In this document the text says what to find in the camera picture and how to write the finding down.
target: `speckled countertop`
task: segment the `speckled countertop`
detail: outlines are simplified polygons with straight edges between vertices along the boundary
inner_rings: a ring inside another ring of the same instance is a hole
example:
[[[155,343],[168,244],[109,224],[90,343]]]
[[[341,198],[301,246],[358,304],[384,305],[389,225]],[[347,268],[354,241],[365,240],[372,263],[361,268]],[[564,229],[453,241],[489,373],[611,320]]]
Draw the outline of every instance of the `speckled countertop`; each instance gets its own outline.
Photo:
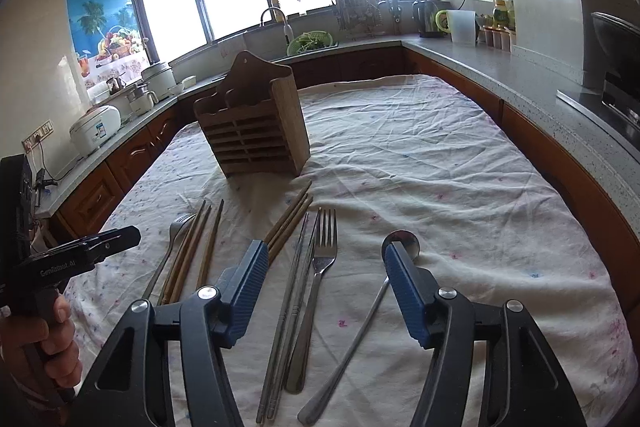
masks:
[[[432,58],[494,92],[551,135],[593,176],[640,237],[640,164],[587,117],[556,98],[558,89],[579,91],[569,79],[524,58],[489,48],[456,46],[449,39],[398,36],[345,42],[334,48],[299,57],[284,64],[356,50],[402,46]],[[69,175],[42,197],[36,217],[50,217],[84,178],[111,152],[178,100],[208,89],[222,75],[206,78],[179,96],[162,100],[153,110],[123,126]]]

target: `metal screw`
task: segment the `metal screw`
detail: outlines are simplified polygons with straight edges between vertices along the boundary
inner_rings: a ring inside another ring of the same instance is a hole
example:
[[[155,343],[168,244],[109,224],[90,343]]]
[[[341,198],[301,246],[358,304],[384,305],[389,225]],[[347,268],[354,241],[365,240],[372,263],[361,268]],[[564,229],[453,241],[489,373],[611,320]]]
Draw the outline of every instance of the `metal screw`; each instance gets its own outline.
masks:
[[[443,299],[455,299],[458,292],[448,286],[443,286],[438,290],[438,295]]]
[[[146,310],[147,308],[149,308],[149,304],[146,301],[135,301],[132,305],[131,305],[131,311],[134,313],[140,313],[143,312],[144,310]]]
[[[524,306],[520,301],[511,299],[510,301],[507,302],[507,308],[510,309],[512,312],[519,313],[524,309]]]
[[[203,286],[198,290],[198,297],[205,301],[212,299],[216,295],[218,295],[218,290],[213,288],[213,286]]]

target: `plastic pitcher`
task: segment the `plastic pitcher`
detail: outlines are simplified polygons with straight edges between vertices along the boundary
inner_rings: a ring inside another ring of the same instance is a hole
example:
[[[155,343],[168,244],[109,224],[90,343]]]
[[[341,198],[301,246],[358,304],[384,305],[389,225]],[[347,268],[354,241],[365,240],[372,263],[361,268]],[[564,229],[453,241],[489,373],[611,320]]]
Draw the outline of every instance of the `plastic pitcher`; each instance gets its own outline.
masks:
[[[447,27],[440,25],[439,15],[436,14],[436,23],[443,31],[451,34],[454,44],[476,45],[476,12],[472,10],[447,10]]]

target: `electrical outlet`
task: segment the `electrical outlet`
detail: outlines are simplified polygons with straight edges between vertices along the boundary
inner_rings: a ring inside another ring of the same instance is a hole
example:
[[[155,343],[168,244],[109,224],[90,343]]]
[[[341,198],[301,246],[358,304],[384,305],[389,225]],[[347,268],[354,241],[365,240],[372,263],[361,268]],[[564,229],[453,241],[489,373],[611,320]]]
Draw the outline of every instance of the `electrical outlet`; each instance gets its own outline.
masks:
[[[47,120],[35,131],[33,131],[27,138],[22,140],[22,147],[26,153],[30,153],[34,147],[38,145],[38,137],[40,141],[44,140],[47,136],[53,133],[53,124],[50,120]]]

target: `human hand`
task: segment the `human hand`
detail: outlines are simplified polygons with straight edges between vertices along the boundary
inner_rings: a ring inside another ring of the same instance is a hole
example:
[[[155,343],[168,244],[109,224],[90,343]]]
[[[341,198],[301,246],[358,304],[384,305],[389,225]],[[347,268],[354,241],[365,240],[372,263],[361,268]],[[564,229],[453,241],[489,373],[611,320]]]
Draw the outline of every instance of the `human hand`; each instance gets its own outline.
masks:
[[[69,303],[62,295],[56,299],[53,311],[58,321],[53,327],[38,317],[11,316],[0,319],[0,346],[6,367],[16,380],[40,395],[43,391],[22,350],[26,344],[40,343],[45,353],[54,355],[45,363],[44,370],[60,387],[77,385],[82,375],[78,344],[74,341],[76,327],[69,320]]]

